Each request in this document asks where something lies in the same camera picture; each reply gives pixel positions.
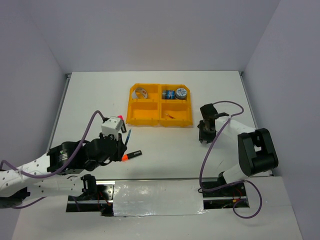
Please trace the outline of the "pink cap black highlighter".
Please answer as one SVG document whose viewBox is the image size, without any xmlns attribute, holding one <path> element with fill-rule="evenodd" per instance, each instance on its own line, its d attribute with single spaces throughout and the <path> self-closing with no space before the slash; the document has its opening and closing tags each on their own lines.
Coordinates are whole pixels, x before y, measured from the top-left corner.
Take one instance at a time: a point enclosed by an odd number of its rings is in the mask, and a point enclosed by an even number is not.
<svg viewBox="0 0 320 240">
<path fill-rule="evenodd" d="M 121 124 L 121 132 L 124 134 L 124 133 L 126 133 L 127 132 L 127 128 L 126 128 L 126 125 L 125 125 L 125 121 L 124 121 L 124 118 L 123 118 L 123 116 L 122 115 L 118 115 L 117 116 L 119 119 L 121 119 L 121 122 L 122 122 L 122 124 Z"/>
</svg>

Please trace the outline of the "silver clear tape roll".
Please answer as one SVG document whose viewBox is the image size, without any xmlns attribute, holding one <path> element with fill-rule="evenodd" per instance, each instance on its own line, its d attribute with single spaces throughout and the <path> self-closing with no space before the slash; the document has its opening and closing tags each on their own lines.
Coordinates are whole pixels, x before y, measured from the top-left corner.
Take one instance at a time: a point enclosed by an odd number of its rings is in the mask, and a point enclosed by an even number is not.
<svg viewBox="0 0 320 240">
<path fill-rule="evenodd" d="M 147 99 L 148 96 L 148 92 L 143 87 L 135 88 L 131 94 L 132 99 Z"/>
</svg>

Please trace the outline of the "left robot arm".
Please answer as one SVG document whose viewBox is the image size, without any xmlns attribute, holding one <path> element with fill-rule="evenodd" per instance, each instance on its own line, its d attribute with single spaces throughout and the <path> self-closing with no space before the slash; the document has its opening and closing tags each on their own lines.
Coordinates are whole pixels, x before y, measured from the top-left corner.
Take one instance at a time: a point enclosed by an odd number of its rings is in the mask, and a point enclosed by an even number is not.
<svg viewBox="0 0 320 240">
<path fill-rule="evenodd" d="M 122 135 L 112 134 L 92 141 L 66 141 L 36 160 L 0 170 L 0 206 L 17 207 L 24 200 L 67 195 L 91 200 L 97 196 L 98 167 L 122 161 L 127 150 Z"/>
</svg>

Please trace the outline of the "orange cap black highlighter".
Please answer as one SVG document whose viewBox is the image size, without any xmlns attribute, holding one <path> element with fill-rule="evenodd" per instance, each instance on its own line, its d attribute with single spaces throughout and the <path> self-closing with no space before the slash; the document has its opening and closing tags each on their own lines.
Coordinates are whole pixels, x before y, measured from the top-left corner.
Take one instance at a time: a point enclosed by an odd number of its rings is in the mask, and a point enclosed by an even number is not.
<svg viewBox="0 0 320 240">
<path fill-rule="evenodd" d="M 122 162 L 126 162 L 126 161 L 128 161 L 130 159 L 139 157 L 141 155 L 142 155 L 142 151 L 141 150 L 137 150 L 137 151 L 134 151 L 134 152 L 126 153 L 126 154 L 123 155 L 121 161 Z"/>
</svg>

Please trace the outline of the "red pen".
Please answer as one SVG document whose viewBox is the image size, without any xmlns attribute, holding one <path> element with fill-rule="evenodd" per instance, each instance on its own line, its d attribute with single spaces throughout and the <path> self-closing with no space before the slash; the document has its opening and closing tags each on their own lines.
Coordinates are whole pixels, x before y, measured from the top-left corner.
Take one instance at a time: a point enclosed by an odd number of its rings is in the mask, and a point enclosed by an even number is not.
<svg viewBox="0 0 320 240">
<path fill-rule="evenodd" d="M 171 119 L 175 119 L 174 116 L 172 116 L 172 115 L 170 115 L 170 114 L 168 114 L 168 113 L 165 113 L 165 115 L 168 116 L 168 117 L 171 118 Z"/>
</svg>

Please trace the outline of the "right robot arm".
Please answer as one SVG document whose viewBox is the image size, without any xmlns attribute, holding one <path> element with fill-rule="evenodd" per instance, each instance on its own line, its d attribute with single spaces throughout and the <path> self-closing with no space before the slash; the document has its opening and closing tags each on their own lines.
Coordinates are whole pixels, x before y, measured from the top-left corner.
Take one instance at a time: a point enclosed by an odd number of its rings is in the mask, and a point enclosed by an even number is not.
<svg viewBox="0 0 320 240">
<path fill-rule="evenodd" d="M 235 105 L 240 108 L 240 111 L 233 114 L 218 112 L 215 105 L 222 103 Z M 200 107 L 202 120 L 198 124 L 198 140 L 200 143 L 209 144 L 199 173 L 199 186 L 203 192 L 218 190 L 221 195 L 228 196 L 235 190 L 236 184 L 278 167 L 279 160 L 269 130 L 252 128 L 233 119 L 244 111 L 242 105 L 229 100 L 208 103 Z M 238 163 L 220 173 L 217 187 L 206 188 L 203 172 L 210 153 L 222 133 L 236 138 Z"/>
</svg>

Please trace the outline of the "blue pen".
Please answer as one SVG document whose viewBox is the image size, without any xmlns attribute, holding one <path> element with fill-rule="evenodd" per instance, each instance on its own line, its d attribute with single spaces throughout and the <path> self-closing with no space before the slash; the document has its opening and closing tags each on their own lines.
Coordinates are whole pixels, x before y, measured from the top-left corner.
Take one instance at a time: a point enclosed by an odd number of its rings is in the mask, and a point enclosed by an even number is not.
<svg viewBox="0 0 320 240">
<path fill-rule="evenodd" d="M 126 146 L 128 145 L 128 142 L 129 142 L 129 140 L 130 140 L 131 133 L 132 133 L 132 128 L 129 129 L 129 131 L 128 131 L 128 133 L 127 133 L 127 136 L 126 136 L 126 139 L 125 139 L 125 145 L 126 145 Z"/>
</svg>

